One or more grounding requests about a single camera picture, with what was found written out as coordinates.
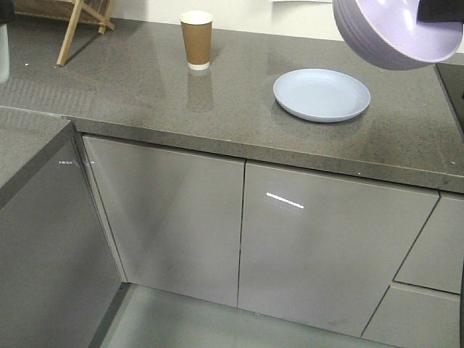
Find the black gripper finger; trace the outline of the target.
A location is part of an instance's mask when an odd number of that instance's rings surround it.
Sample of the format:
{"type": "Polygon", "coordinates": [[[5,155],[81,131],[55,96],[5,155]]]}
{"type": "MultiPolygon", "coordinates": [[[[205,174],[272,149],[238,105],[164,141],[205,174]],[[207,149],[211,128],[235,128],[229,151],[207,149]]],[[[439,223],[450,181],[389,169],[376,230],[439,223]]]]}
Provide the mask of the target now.
{"type": "Polygon", "coordinates": [[[463,22],[463,0],[420,0],[421,22],[463,22]]]}

